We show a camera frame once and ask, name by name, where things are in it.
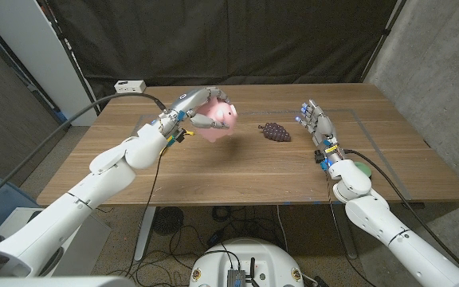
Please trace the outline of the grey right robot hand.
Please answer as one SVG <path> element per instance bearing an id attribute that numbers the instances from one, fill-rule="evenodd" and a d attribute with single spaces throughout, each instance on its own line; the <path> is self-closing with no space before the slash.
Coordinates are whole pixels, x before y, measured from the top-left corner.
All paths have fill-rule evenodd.
<path id="1" fill-rule="evenodd" d="M 336 130 L 330 118 L 323 109 L 313 100 L 302 104 L 300 108 L 302 116 L 296 117 L 296 122 L 308 130 L 313 143 L 322 150 L 330 153 L 338 147 Z"/>

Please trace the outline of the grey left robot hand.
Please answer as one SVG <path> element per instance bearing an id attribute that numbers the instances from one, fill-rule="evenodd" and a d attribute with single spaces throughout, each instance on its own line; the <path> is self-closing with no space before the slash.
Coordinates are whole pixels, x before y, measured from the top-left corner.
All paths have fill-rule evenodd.
<path id="1" fill-rule="evenodd" d="M 213 120 L 198 112 L 198 110 L 211 100 L 230 102 L 228 96 L 219 88 L 205 87 L 191 90 L 182 94 L 163 116 L 157 119 L 156 125 L 164 136 L 171 136 L 179 129 L 180 123 L 187 117 L 196 128 L 229 129 L 230 126 L 220 120 Z"/>

